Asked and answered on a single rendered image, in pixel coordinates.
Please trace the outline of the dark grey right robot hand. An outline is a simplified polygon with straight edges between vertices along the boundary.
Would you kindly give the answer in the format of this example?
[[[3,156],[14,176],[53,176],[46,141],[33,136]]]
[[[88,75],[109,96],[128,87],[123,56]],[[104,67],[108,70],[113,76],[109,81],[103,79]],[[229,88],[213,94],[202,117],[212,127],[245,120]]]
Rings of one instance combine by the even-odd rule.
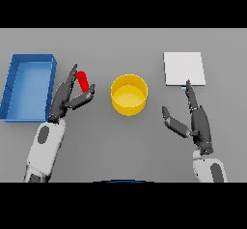
[[[198,105],[195,92],[190,83],[186,81],[185,95],[188,98],[189,112],[191,114],[191,128],[175,119],[166,106],[162,107],[162,116],[165,126],[182,138],[193,138],[193,143],[200,149],[201,155],[213,153],[209,120],[204,108]]]

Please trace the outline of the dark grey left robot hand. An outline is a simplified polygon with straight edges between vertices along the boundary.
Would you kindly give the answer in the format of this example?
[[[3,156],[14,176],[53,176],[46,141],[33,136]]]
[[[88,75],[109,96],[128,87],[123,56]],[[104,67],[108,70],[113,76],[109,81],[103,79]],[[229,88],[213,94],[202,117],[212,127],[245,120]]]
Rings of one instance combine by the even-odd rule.
[[[77,108],[89,103],[94,98],[96,89],[95,84],[92,84],[85,92],[82,92],[77,97],[73,99],[70,98],[74,82],[79,76],[77,67],[78,65],[75,64],[71,68],[67,80],[62,82],[57,89],[48,114],[49,123],[58,124],[59,120],[66,116],[69,108],[76,110]]]

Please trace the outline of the red beaker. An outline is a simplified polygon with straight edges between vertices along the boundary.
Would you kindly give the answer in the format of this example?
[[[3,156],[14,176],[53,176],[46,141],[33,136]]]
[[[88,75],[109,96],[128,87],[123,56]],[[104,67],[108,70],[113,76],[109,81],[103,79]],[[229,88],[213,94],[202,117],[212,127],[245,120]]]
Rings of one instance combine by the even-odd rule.
[[[87,74],[84,71],[78,71],[76,74],[77,81],[83,93],[89,90],[89,82],[87,80]]]

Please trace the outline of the pale square measuring scale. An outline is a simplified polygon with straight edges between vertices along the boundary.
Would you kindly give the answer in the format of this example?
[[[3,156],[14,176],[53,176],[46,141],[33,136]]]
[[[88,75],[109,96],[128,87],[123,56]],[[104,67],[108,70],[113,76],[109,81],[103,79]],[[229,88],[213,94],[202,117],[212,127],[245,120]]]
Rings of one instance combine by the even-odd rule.
[[[164,52],[164,71],[167,86],[205,86],[206,78],[200,52]]]

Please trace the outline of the yellow bowl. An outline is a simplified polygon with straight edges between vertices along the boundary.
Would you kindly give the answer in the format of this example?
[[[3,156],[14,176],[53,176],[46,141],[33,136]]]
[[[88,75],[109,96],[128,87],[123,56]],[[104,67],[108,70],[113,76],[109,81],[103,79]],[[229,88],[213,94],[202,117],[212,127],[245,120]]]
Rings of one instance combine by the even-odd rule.
[[[116,78],[110,88],[110,98],[114,109],[131,117],[140,113],[147,102],[148,85],[136,74],[123,74]]]

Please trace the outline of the blue tray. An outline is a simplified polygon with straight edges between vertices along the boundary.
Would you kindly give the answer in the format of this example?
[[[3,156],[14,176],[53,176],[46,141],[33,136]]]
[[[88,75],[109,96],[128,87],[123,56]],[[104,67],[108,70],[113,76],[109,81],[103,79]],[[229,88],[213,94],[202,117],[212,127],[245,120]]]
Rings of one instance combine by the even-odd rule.
[[[56,65],[53,54],[13,54],[0,100],[0,121],[46,122]]]

